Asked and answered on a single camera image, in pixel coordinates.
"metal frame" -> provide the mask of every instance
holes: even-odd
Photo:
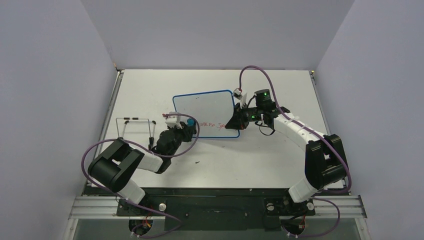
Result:
[[[320,98],[315,86],[315,80],[313,72],[310,71],[311,82],[315,91],[315,95],[318,100],[318,104],[321,110],[321,114],[324,120],[325,128],[327,133],[330,134],[330,128],[327,123],[327,119],[321,107]],[[111,95],[107,114],[104,119],[103,128],[100,134],[100,140],[104,140],[106,131],[109,127],[112,111],[115,106],[116,98],[119,92],[119,88],[123,79],[124,70],[117,73],[115,86]],[[97,156],[102,149],[102,146],[96,149]],[[355,195],[344,195],[344,196],[317,196],[317,198],[325,198],[334,202],[340,209],[341,218],[353,218],[355,219],[356,226],[359,232],[359,236],[362,240],[370,240],[370,233],[367,228],[365,219],[367,218],[363,203],[360,196]],[[315,213],[314,216],[309,218],[314,219],[334,219],[337,218],[336,209],[327,202],[314,201]],[[144,219],[146,216],[117,216],[116,212],[119,203],[114,196],[78,196],[75,198],[74,204],[69,215],[69,220],[66,225],[66,229],[63,235],[64,240],[73,240],[75,231],[77,229],[78,219]],[[163,216],[149,216],[147,219],[152,220],[163,220]]]

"table surface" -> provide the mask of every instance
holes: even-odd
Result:
[[[281,106],[315,130],[326,127],[308,71],[268,70]],[[155,141],[166,129],[163,113],[174,111],[175,95],[234,90],[239,86],[239,70],[156,70],[126,69],[118,90],[105,139],[117,138],[116,118],[139,117],[157,122]],[[242,89],[253,92],[269,89],[261,72],[246,70]],[[118,121],[122,131],[124,121]],[[128,124],[124,138],[147,147],[147,124]],[[183,142],[177,153],[191,142]],[[132,179],[140,187],[153,188],[290,188],[305,176],[305,153],[287,137],[276,132],[262,135],[250,124],[239,138],[204,139],[186,154],[172,158],[162,174],[137,169]],[[342,188],[341,181],[331,188]]]

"wall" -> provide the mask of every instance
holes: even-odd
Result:
[[[81,0],[121,69],[311,70],[354,0]]]
[[[79,0],[0,7],[1,239],[61,239],[116,71]]]
[[[424,1],[356,0],[316,70],[373,239],[422,239]]]

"purple cable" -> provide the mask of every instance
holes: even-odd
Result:
[[[243,74],[243,72],[246,70],[246,69],[250,69],[250,68],[252,68],[252,69],[256,69],[256,70],[259,70],[259,71],[261,71],[264,75],[265,75],[265,77],[266,77],[266,79],[268,80],[268,82],[269,82],[269,86],[270,86],[270,88],[271,88],[271,92],[272,92],[272,95],[274,96],[274,101],[275,101],[275,105],[277,106],[277,108],[278,108],[278,110],[280,111],[280,113],[287,119],[287,120],[291,120],[291,118],[289,117],[289,116],[287,116],[282,110],[281,110],[281,107],[280,107],[280,105],[279,105],[279,103],[278,103],[278,101],[277,101],[277,98],[276,98],[276,92],[275,92],[275,90],[274,90],[274,86],[273,86],[273,83],[271,82],[271,79],[270,79],[270,76],[268,76],[268,74],[261,68],[261,67],[258,67],[258,66],[254,66],[254,65],[249,65],[249,66],[245,66],[245,67],[243,67],[243,69],[240,71],[240,76],[239,76],[239,89],[241,90],[242,89],[242,74]],[[344,168],[344,171],[346,172],[346,175],[347,175],[347,187],[346,188],[344,188],[344,189],[342,189],[342,190],[336,190],[336,191],[332,191],[332,190],[323,190],[323,192],[327,192],[327,193],[332,193],[332,194],[344,194],[344,193],[348,193],[349,192],[349,190],[351,189],[351,187],[352,187],[352,177],[351,177],[351,173],[349,172],[349,168],[348,168],[348,166],[346,165],[346,163],[345,163],[345,161],[343,160],[343,158],[340,156],[340,154],[333,148],[333,146],[331,146],[331,144],[327,141],[327,140],[325,140],[322,136],[320,136],[318,133],[316,133],[314,130],[312,130],[312,129],[310,129],[310,128],[308,128],[308,127],[306,127],[306,126],[304,126],[302,123],[300,123],[300,122],[298,122],[298,121],[296,121],[296,120],[292,120],[292,123],[295,123],[295,124],[297,124],[297,125],[299,125],[300,127],[303,127],[306,131],[308,131],[308,132],[310,132],[311,134],[313,134],[313,135],[315,135],[317,138],[319,138],[325,145],[327,145],[327,147],[334,153],[334,155],[337,157],[337,159],[340,161],[340,163],[341,163],[341,165],[343,166],[343,168]]]
[[[327,203],[333,205],[335,207],[335,209],[337,210],[337,220],[335,221],[334,226],[332,226],[332,228],[328,229],[325,232],[317,233],[317,234],[309,234],[309,235],[297,235],[298,238],[317,238],[317,237],[322,237],[324,235],[327,235],[327,234],[331,233],[334,229],[337,228],[337,226],[340,223],[340,209],[339,209],[339,207],[334,202],[332,202],[332,201],[330,201],[328,199],[324,199],[324,198],[313,197],[312,199],[313,200],[317,200],[317,201],[327,202]],[[286,231],[287,233],[289,233],[289,231],[287,231],[287,229],[285,229],[284,226],[282,227],[282,229],[284,229],[284,231]],[[292,233],[289,233],[289,236],[296,237],[296,235],[294,235]]]
[[[194,139],[194,141],[193,141],[193,143],[190,145],[190,147],[189,148],[187,148],[185,151],[183,151],[183,152],[181,152],[181,153],[179,153],[179,154],[176,154],[176,155],[172,155],[172,156],[166,156],[166,155],[160,155],[160,154],[156,154],[156,156],[159,156],[159,157],[167,157],[167,158],[173,158],[173,157],[178,157],[178,156],[181,156],[181,155],[183,155],[183,154],[185,154],[185,153],[187,153],[193,146],[194,146],[194,144],[197,142],[197,140],[198,140],[198,138],[199,138],[199,132],[200,132],[200,125],[199,125],[199,122],[194,118],[194,117],[192,117],[192,116],[190,116],[190,115],[187,115],[187,114],[182,114],[182,113],[171,113],[171,114],[164,114],[163,115],[164,117],[168,117],[168,116],[184,116],[184,117],[188,117],[188,118],[191,118],[191,119],[193,119],[195,122],[196,122],[196,124],[197,124],[197,134],[196,134],[196,137],[195,137],[195,139]],[[173,232],[173,231],[175,231],[175,230],[177,230],[178,228],[180,228],[181,226],[182,226],[182,224],[183,224],[183,222],[179,219],[179,218],[177,218],[177,217],[175,217],[175,216],[172,216],[172,215],[170,215],[170,214],[167,214],[167,213],[164,213],[164,212],[161,212],[161,211],[157,211],[157,210],[154,210],[154,209],[151,209],[151,208],[148,208],[148,207],[145,207],[145,206],[142,206],[142,205],[138,205],[138,204],[136,204],[136,203],[134,203],[134,202],[131,202],[131,201],[129,201],[129,200],[127,200],[127,199],[125,199],[125,198],[123,198],[121,195],[119,195],[118,193],[115,193],[115,192],[112,192],[111,190],[109,190],[107,187],[104,187],[104,186],[102,186],[102,185],[100,185],[100,184],[98,184],[97,182],[95,182],[89,175],[88,175],[88,173],[87,173],[87,171],[86,171],[86,169],[85,169],[85,167],[84,167],[84,165],[85,165],[85,161],[86,161],[86,157],[87,157],[87,155],[89,154],[89,152],[93,149],[93,148],[95,148],[96,146],[98,146],[98,145],[100,145],[100,144],[103,144],[103,143],[107,143],[107,142],[113,142],[113,141],[115,141],[116,139],[106,139],[106,140],[102,140],[102,141],[99,141],[99,142],[97,142],[97,143],[95,143],[95,144],[93,144],[93,145],[91,145],[85,152],[84,152],[84,154],[82,155],[82,159],[81,159],[81,170],[82,170],[82,173],[84,174],[84,176],[85,176],[85,178],[88,180],[88,181],[90,181],[92,184],[94,184],[94,185],[96,185],[97,187],[99,187],[99,188],[101,188],[101,189],[103,189],[103,190],[105,190],[105,191],[107,191],[107,192],[111,192],[111,193],[113,193],[113,194],[115,194],[115,195],[117,195],[118,197],[120,197],[120,198],[122,198],[126,203],[128,203],[128,204],[130,204],[130,205],[133,205],[134,207],[137,207],[137,208],[140,208],[140,209],[143,209],[143,210],[146,210],[146,211],[149,211],[149,212],[152,212],[152,213],[155,213],[155,214],[160,214],[160,215],[162,215],[162,216],[165,216],[165,217],[168,217],[168,218],[171,218],[171,219],[174,219],[174,220],[177,220],[180,224],[179,225],[177,225],[176,227],[174,227],[174,228],[172,228],[172,229],[170,229],[170,230],[167,230],[167,231],[164,231],[164,232],[161,232],[161,233],[159,233],[159,234],[156,234],[156,235],[153,235],[153,236],[143,236],[143,235],[138,235],[138,234],[135,234],[134,232],[135,232],[135,230],[137,229],[137,228],[139,228],[139,227],[141,227],[142,225],[141,224],[139,224],[139,225],[137,225],[137,226],[135,226],[131,231],[133,232],[133,234],[135,235],[135,236],[137,236],[137,237],[140,237],[140,238],[142,238],[142,239],[153,239],[153,238],[157,238],[157,237],[160,237],[160,236],[163,236],[163,235],[165,235],[165,234],[169,234],[169,233],[171,233],[171,232]],[[141,148],[141,149],[143,149],[144,151],[147,151],[147,152],[149,152],[149,153],[152,153],[151,151],[149,151],[147,148],[145,148],[144,146],[142,146],[142,145],[140,145],[140,144],[138,144],[138,143],[136,143],[136,142],[133,142],[133,141],[129,141],[129,140],[124,140],[126,143],[128,143],[128,144],[133,144],[133,145],[135,145],[135,146],[137,146],[137,147],[139,147],[139,148]]]

